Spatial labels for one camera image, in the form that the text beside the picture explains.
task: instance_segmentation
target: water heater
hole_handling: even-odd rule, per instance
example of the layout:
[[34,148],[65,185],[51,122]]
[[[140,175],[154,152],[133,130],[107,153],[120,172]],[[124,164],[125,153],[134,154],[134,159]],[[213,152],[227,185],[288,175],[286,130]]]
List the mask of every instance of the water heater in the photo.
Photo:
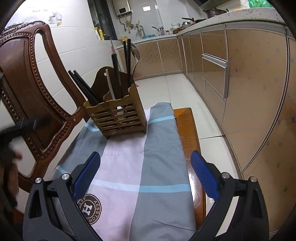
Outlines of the water heater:
[[131,12],[128,0],[112,0],[117,16],[124,16]]

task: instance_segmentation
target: pink stripe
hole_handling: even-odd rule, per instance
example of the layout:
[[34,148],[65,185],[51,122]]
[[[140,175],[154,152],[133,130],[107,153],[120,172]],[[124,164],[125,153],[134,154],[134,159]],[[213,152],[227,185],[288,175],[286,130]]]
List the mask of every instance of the pink stripe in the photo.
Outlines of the pink stripe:
[[[145,110],[147,122],[150,109]],[[111,137],[101,157],[96,180],[140,185],[147,135],[142,132]],[[98,187],[91,183],[89,194],[102,205],[101,216],[92,225],[103,240],[128,241],[138,192]]]

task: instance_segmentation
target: yellow bottle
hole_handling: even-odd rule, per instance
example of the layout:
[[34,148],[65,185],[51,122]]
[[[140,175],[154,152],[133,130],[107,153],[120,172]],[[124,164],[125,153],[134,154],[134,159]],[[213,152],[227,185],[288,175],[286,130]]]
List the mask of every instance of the yellow bottle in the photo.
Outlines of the yellow bottle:
[[103,31],[101,29],[99,30],[99,35],[101,37],[101,40],[105,40],[104,35],[103,35]]

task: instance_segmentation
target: blue basin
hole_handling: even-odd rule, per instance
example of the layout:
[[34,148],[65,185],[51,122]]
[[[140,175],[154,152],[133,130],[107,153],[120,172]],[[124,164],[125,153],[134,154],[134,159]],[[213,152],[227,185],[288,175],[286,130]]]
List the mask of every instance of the blue basin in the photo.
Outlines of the blue basin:
[[142,39],[147,39],[147,38],[152,38],[152,37],[156,37],[156,35],[155,34],[145,35],[142,37]]

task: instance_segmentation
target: wooden table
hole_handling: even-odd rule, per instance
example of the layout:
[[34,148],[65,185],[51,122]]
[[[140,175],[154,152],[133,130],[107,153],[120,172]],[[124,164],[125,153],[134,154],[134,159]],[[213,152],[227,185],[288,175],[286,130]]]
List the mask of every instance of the wooden table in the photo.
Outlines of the wooden table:
[[202,188],[190,163],[191,153],[195,150],[200,152],[197,131],[191,108],[174,110],[178,133],[184,149],[188,169],[189,182],[192,192],[196,229],[201,225],[206,216],[205,191]]

